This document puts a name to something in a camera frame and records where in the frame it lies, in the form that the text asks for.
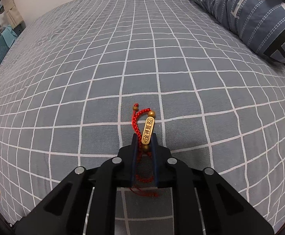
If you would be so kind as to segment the grey checked bed sheet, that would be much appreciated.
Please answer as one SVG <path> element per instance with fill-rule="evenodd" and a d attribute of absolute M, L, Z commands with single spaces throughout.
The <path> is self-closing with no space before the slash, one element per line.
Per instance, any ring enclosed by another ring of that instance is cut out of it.
<path fill-rule="evenodd" d="M 214 168 L 275 231 L 285 224 L 285 67 L 188 0 L 75 0 L 23 31 L 0 65 L 6 220 L 129 145 L 135 103 L 175 158 Z"/>

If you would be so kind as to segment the teal storage bin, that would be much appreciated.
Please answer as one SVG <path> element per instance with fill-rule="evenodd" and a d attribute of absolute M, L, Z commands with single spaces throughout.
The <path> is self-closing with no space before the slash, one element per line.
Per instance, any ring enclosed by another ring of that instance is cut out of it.
<path fill-rule="evenodd" d="M 17 38 L 17 34 L 10 25 L 0 28 L 0 64 Z"/>

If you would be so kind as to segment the blue grey folded duvet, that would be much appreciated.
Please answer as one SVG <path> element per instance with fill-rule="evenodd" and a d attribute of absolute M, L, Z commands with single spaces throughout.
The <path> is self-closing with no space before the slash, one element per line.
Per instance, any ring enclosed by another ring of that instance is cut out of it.
<path fill-rule="evenodd" d="M 285 0 L 191 0 L 254 53 L 285 65 Z"/>

